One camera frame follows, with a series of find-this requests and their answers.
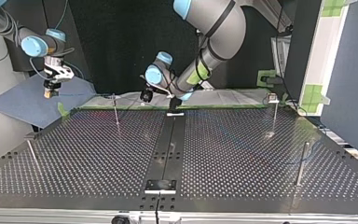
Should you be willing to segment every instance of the perforated metal table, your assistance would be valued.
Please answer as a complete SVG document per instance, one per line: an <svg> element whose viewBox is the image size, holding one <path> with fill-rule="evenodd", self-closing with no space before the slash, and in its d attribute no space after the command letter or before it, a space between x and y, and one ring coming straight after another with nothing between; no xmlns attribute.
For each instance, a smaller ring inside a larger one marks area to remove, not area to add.
<svg viewBox="0 0 358 224"><path fill-rule="evenodd" d="M358 215L358 161L290 109L74 111L0 159L0 208ZM301 186L296 186L301 153ZM176 181L146 195L149 180Z"/></svg>

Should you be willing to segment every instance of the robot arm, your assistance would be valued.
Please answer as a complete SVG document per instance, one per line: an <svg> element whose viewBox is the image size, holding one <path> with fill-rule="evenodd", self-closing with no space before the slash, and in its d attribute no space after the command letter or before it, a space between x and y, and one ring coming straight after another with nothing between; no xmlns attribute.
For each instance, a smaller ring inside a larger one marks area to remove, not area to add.
<svg viewBox="0 0 358 224"><path fill-rule="evenodd" d="M176 77L170 71L172 56L160 52L147 68L147 83L170 96L188 100L193 88L209 78L212 70L239 51L246 33L246 19L234 0L175 0L174 10L205 34L195 61Z"/></svg>
<svg viewBox="0 0 358 224"><path fill-rule="evenodd" d="M0 0L0 35L13 41L16 46L30 57L45 58L44 82L45 97L58 95L62 82L74 77L72 69L64 65L63 56L73 51L65 50L65 33L55 29L47 29L45 35L38 35L32 30L20 25L1 6L6 0Z"/></svg>

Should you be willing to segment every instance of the metal bar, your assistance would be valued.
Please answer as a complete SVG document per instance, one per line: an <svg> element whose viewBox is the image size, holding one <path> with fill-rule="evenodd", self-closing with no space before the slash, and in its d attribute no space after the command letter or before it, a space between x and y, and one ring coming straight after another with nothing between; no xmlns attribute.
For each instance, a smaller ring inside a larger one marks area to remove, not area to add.
<svg viewBox="0 0 358 224"><path fill-rule="evenodd" d="M300 164L299 164L299 167L298 167L298 174L297 174L297 178L296 178L296 186L297 187L301 186L301 178L302 178L302 175L303 175L303 172L304 172L304 165L305 165L305 159L306 159L305 155L308 152L309 148L310 148L310 143L306 142L304 144L304 147L303 147L303 151L302 151L301 159L300 159Z"/></svg>
<svg viewBox="0 0 358 224"><path fill-rule="evenodd" d="M34 158L34 160L37 161L37 157L36 157L36 155L34 154L34 148L32 147L31 141L30 141L30 140L27 140L27 144L28 144L29 149L31 150L32 157Z"/></svg>

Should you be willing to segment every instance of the gray fabric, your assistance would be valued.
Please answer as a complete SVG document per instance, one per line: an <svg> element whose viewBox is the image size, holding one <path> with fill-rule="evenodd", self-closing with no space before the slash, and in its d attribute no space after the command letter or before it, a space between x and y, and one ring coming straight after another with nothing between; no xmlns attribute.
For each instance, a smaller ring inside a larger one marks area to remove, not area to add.
<svg viewBox="0 0 358 224"><path fill-rule="evenodd" d="M62 116L58 110L59 103L63 104L66 111L70 111L95 95L92 84L74 77L71 81L62 83L60 97L46 99L43 96L43 81L41 77L33 76L0 95L0 112L46 128Z"/></svg>
<svg viewBox="0 0 358 224"><path fill-rule="evenodd" d="M322 122L358 149L358 2L350 5Z"/></svg>
<svg viewBox="0 0 358 224"><path fill-rule="evenodd" d="M262 105L268 90L219 90L219 91L196 91L193 96L183 105ZM166 95L154 94L150 104L143 104L139 99L140 92L130 92L117 96L117 105L131 107L137 106L168 106L170 99ZM112 106L112 100L97 96L89 100L82 107Z"/></svg>

